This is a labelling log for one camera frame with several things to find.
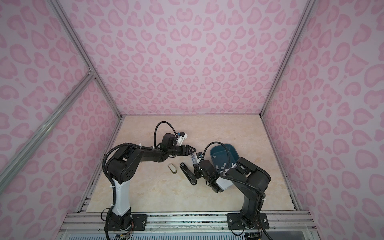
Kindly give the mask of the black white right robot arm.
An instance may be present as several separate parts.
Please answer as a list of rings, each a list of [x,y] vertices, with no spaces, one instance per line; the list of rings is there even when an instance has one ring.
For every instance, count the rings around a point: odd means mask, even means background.
[[[263,229],[266,226],[267,220],[262,218],[261,210],[271,176],[265,170],[245,158],[239,158],[232,167],[220,173],[210,161],[201,160],[197,164],[197,173],[215,193],[235,186],[244,195],[240,223],[246,229]]]

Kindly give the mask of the black long stapler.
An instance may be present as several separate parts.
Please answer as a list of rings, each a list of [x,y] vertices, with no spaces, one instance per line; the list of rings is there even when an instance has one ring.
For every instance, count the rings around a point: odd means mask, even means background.
[[[191,185],[195,186],[197,185],[197,178],[194,175],[194,173],[187,167],[185,163],[180,163],[180,169],[188,179],[188,181],[191,183]]]

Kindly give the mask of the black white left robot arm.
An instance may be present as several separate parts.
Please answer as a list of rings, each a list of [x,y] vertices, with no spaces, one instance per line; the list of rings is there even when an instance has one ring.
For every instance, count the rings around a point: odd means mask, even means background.
[[[168,158],[189,156],[196,152],[196,148],[184,145],[183,141],[181,134],[167,133],[153,147],[123,143],[106,153],[102,160],[102,170],[113,191],[113,203],[106,216],[107,223],[114,221],[124,225],[132,221],[129,186],[141,162],[162,163]]]

